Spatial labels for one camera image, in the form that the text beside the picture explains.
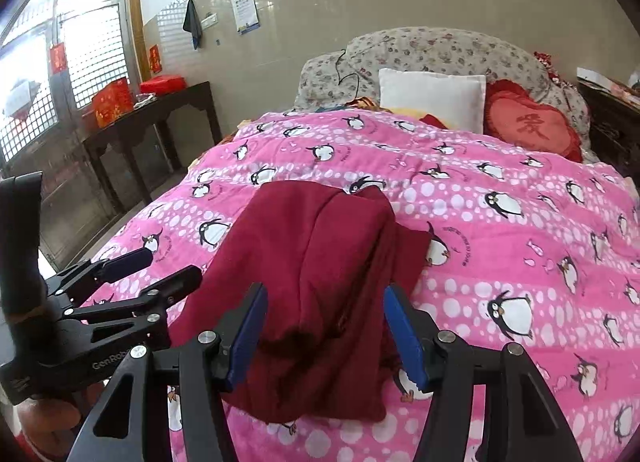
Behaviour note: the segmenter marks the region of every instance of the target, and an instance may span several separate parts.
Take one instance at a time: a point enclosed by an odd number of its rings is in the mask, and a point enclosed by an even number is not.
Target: pink blanket
[[[433,229],[414,304],[471,344],[522,343],[584,459],[620,453],[640,421],[639,226],[622,178],[604,164],[578,165],[386,113],[268,113],[210,149],[97,254],[144,245],[154,262],[103,286],[94,300],[135,297],[189,264],[206,269],[258,186],[281,179],[350,193],[377,185],[399,223]],[[170,321],[182,307],[170,310]],[[179,430],[179,397],[170,397],[171,428]],[[476,397],[469,460],[482,435]],[[312,417],[263,424],[233,408],[228,423],[241,461],[407,462],[430,395],[401,370],[384,398],[387,415],[377,424]],[[179,431],[172,441],[184,460]]]

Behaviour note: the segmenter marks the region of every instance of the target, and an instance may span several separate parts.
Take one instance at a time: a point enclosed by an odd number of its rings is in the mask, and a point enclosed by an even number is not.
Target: eye chart
[[[231,0],[236,18],[236,28],[241,34],[258,27],[258,13],[254,0]]]

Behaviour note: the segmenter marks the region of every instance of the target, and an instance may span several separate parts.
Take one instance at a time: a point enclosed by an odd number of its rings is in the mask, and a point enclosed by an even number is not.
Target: dark wooden console table
[[[142,195],[142,199],[145,204],[150,204],[152,202],[151,193],[146,187],[132,148],[141,142],[146,128],[155,125],[160,143],[164,148],[164,153],[171,164],[171,168],[174,171],[182,169],[182,164],[175,149],[174,139],[166,120],[172,111],[185,105],[191,105],[196,109],[206,111],[213,142],[214,144],[220,142],[222,140],[220,124],[218,123],[211,87],[208,82],[201,82],[180,90],[180,92],[159,96],[154,102],[124,114],[117,121],[101,128],[82,141],[82,145],[84,145],[84,149],[89,155],[89,160],[94,168],[95,175],[113,205],[113,209],[118,214],[124,212],[124,206],[113,188],[109,175],[100,159],[104,155],[107,145],[111,144],[116,150],[122,152],[136,186]]]

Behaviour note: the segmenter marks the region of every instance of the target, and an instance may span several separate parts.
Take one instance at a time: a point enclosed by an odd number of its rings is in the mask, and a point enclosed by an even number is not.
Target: hanging towel
[[[265,422],[302,415],[380,421],[397,371],[382,294],[410,293],[429,233],[396,223],[377,187],[354,195],[305,181],[258,189],[169,333],[181,345],[211,329],[254,281],[269,311],[246,382],[224,398]]]
[[[182,30],[185,32],[191,32],[191,39],[193,40],[193,49],[200,48],[200,40],[202,39],[202,25],[198,18],[198,11],[193,0],[189,0],[187,3],[187,14],[184,17],[184,23],[182,24]]]

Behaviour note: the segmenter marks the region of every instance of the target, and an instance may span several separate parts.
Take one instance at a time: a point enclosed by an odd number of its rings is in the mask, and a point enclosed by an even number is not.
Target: white pillow
[[[482,134],[486,77],[382,68],[378,78],[382,108],[419,109],[450,129]]]

